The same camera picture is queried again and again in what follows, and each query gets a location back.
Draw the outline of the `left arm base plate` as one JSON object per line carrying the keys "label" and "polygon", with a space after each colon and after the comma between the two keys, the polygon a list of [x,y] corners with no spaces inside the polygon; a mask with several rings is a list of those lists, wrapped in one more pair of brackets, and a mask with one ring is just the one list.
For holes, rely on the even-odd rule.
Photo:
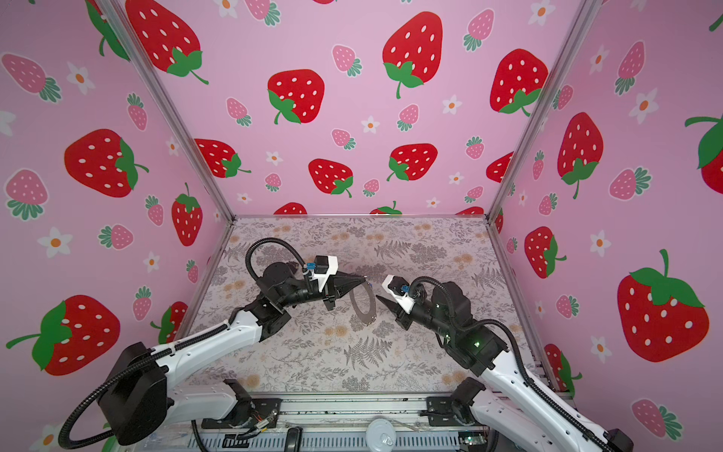
{"label": "left arm base plate", "polygon": [[203,429],[274,429],[281,411],[281,399],[252,399],[239,402],[222,419],[205,418],[201,422]]}

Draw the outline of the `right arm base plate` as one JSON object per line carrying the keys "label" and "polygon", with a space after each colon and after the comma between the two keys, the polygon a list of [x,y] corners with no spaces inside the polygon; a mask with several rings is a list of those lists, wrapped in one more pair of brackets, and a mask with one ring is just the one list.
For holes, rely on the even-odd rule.
{"label": "right arm base plate", "polygon": [[469,406],[462,405],[452,397],[428,397],[426,407],[419,412],[432,427],[483,427],[472,415]]}

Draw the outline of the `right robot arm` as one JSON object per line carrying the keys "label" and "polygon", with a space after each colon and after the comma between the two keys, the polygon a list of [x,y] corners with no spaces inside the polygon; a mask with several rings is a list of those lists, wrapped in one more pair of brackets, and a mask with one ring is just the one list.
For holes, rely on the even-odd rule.
{"label": "right robot arm", "polygon": [[470,299],[454,282],[389,275],[382,288],[381,302],[403,329],[417,323],[433,331],[444,351],[472,372],[452,395],[461,422],[486,425],[525,451],[633,450],[624,432],[594,423],[530,374],[510,329],[474,319]]}

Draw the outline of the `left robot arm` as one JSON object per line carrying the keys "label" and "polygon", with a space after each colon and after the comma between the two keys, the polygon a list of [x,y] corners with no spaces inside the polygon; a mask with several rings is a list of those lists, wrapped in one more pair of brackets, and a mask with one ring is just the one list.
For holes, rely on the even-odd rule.
{"label": "left robot arm", "polygon": [[117,444],[133,446],[164,425],[209,420],[224,427],[255,429],[264,420],[255,402],[236,380],[193,388],[186,380],[241,348],[261,343],[290,320],[289,308],[313,301],[333,309],[365,277],[338,271],[333,257],[301,276],[286,263],[267,267],[256,281],[260,292],[250,304],[201,333],[155,348],[129,346],[101,395],[99,406]]}

